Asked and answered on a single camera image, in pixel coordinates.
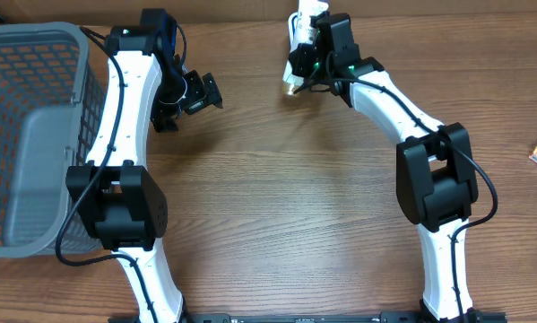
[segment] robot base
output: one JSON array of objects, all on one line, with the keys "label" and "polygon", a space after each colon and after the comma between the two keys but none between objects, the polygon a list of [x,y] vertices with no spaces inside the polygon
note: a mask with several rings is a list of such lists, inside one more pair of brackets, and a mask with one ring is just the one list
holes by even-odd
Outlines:
[{"label": "robot base", "polygon": [[[140,323],[138,318],[110,319],[110,323]],[[289,315],[263,317],[231,317],[228,314],[190,314],[181,323],[430,323],[420,312],[385,311],[379,315]],[[459,318],[441,323],[460,322]],[[507,323],[505,313],[482,313],[472,310],[465,316],[465,323]]]}]

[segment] wooden table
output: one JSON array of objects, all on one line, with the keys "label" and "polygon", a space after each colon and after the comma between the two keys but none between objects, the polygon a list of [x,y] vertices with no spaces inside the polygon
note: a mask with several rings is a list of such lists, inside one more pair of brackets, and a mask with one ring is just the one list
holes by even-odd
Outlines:
[{"label": "wooden table", "polygon": [[[170,270],[192,312],[363,314],[416,310],[416,229],[395,198],[394,148],[330,94],[284,100],[284,22],[184,26],[190,68],[212,72],[224,110],[149,137],[167,195]],[[469,289],[480,310],[537,322],[537,13],[358,19],[374,56],[415,103],[470,131],[500,208],[470,230]],[[105,82],[106,58],[91,63]],[[486,214],[489,193],[473,219]],[[0,260],[0,321],[103,322],[137,306],[115,261]]]}]

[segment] white arm link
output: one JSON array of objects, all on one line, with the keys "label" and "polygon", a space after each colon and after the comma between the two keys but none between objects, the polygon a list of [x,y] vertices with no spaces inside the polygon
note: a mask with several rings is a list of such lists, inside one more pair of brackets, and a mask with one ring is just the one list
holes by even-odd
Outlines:
[{"label": "white arm link", "polygon": [[[394,85],[387,72],[364,74],[360,80],[386,87],[397,95],[417,118],[430,129],[437,131],[443,124],[416,107]],[[352,83],[350,87],[351,104],[355,110],[370,118],[389,138],[393,144],[399,144],[408,137],[423,137],[428,133],[416,127],[410,116],[389,95],[364,84]],[[418,225],[421,240],[421,253],[425,272],[425,290],[423,301],[436,319],[453,319],[459,316],[455,300],[454,283],[451,270],[451,237],[454,231],[467,223],[461,219],[444,224],[438,232],[430,232],[423,225]],[[457,237],[455,245],[457,259],[457,279],[463,312],[473,306],[467,291],[465,276],[465,231]]]},{"label": "white arm link", "polygon": [[[151,298],[152,306],[159,322],[174,323],[180,320],[182,313],[182,294],[175,286],[170,275],[169,263],[162,247],[162,238],[154,241],[151,251],[143,248],[119,248],[117,252],[134,259],[141,269],[144,283]],[[128,260],[119,258],[118,262],[125,269],[134,297],[139,304],[139,320],[142,323],[153,323],[152,314],[144,299],[139,278]]]},{"label": "white arm link", "polygon": [[[119,51],[115,56],[125,79],[125,99],[118,125],[115,147],[108,166],[122,166],[123,161],[146,168],[146,139],[150,126],[152,102],[162,78],[159,62],[154,55],[146,56],[141,51]],[[117,70],[108,61],[108,91],[105,109],[100,121],[95,144],[87,155],[88,161],[99,166],[105,157],[108,140],[117,115],[119,79]]]}]

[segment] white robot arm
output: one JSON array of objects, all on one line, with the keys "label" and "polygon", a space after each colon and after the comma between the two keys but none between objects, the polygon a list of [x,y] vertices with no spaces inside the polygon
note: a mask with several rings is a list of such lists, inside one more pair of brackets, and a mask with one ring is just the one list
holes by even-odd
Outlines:
[{"label": "white robot arm", "polygon": [[[186,307],[162,246],[168,221],[166,197],[147,171],[150,123],[157,132],[175,131],[174,118],[181,113],[193,114],[209,105],[221,108],[212,75],[201,79],[196,71],[186,71],[180,57],[174,57],[176,29],[176,22],[163,9],[143,10],[139,26],[113,27],[105,49],[120,67],[122,80],[110,59],[99,132],[86,165],[67,172],[71,198],[75,203],[82,198],[77,210],[89,235],[100,239],[113,255],[124,255],[117,260],[139,304],[139,317],[126,322],[179,322]],[[121,82],[124,98],[118,117]],[[116,120],[108,162],[101,167]],[[99,182],[87,191],[97,172],[101,173]]]},{"label": "white robot arm", "polygon": [[[467,291],[465,230],[458,231],[469,223],[471,204],[478,197],[474,168],[464,158],[471,159],[467,132],[459,124],[444,126],[427,115],[397,89],[373,57],[361,59],[348,14],[321,13],[312,17],[311,27],[317,29],[316,39],[298,44],[289,55],[287,70],[305,80],[294,93],[328,85],[396,145],[398,202],[420,234],[425,272],[421,318],[479,322]],[[447,165],[431,171],[434,160]],[[453,268],[451,237],[456,232]]]},{"label": "white robot arm", "polygon": [[[377,84],[395,93],[412,113],[433,131],[443,124],[427,115],[415,106],[403,93],[401,93],[390,79],[387,72],[374,71],[359,77],[362,81]],[[351,105],[353,108],[366,115],[384,132],[393,144],[404,142],[407,138],[421,138],[428,133],[406,114],[392,98],[380,90],[370,88],[360,83],[350,84]],[[420,234],[421,253],[425,273],[425,289],[423,292],[423,304],[429,312],[438,320],[453,319],[459,316],[459,310],[455,301],[454,282],[451,269],[451,244],[453,233],[468,220],[457,219],[443,224],[439,231],[429,231],[424,225],[418,225]],[[472,299],[467,291],[465,277],[465,231],[457,237],[456,259],[457,276],[462,297],[463,314],[472,308]]]}]

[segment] gray plastic basket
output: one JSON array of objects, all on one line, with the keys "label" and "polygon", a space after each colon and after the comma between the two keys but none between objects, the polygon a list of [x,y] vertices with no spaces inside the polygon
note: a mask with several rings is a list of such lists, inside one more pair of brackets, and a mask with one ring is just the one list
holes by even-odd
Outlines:
[{"label": "gray plastic basket", "polygon": [[[54,253],[66,170],[84,164],[105,100],[88,58],[70,23],[0,26],[0,258]],[[63,251],[98,247],[75,216]]]}]

